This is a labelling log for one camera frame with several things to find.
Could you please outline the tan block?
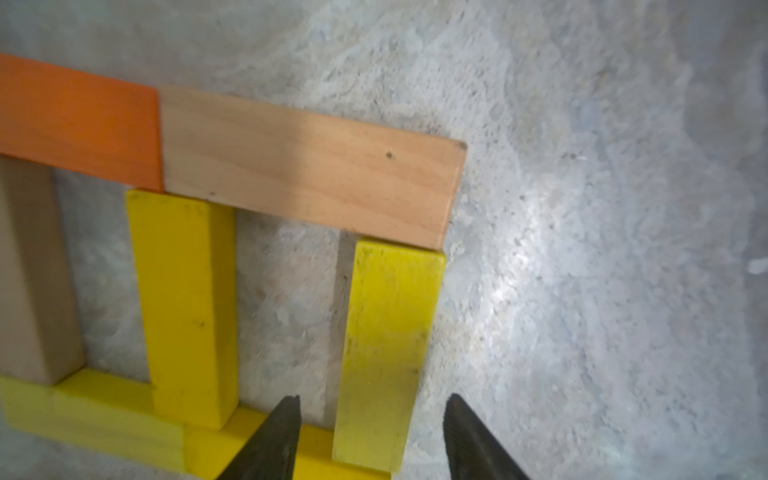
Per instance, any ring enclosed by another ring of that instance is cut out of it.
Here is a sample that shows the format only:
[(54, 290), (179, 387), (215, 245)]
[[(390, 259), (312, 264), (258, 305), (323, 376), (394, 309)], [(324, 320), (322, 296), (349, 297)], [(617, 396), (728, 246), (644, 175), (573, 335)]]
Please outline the tan block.
[(54, 385), (85, 365), (52, 169), (1, 158), (1, 372)]
[(159, 91), (166, 189), (438, 250), (459, 140), (184, 87)]

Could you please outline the orange block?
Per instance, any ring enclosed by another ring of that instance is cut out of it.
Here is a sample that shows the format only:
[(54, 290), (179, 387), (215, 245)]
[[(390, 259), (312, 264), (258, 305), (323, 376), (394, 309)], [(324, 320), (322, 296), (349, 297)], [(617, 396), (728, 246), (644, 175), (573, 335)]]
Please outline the orange block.
[(136, 83), (4, 54), (1, 151), (161, 192), (158, 92)]

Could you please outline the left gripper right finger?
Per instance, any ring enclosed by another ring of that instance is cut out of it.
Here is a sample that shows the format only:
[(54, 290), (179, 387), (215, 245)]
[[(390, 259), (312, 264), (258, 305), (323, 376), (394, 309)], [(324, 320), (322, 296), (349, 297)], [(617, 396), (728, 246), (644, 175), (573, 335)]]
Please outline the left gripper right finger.
[(446, 403), (443, 436), (452, 480), (530, 479), (456, 393)]

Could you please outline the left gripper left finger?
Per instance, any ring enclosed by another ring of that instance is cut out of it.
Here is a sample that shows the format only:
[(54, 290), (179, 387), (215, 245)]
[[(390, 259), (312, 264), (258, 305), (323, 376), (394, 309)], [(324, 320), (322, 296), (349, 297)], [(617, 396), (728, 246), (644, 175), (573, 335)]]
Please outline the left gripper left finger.
[(300, 397), (286, 396), (217, 477), (218, 480), (291, 480), (302, 417)]

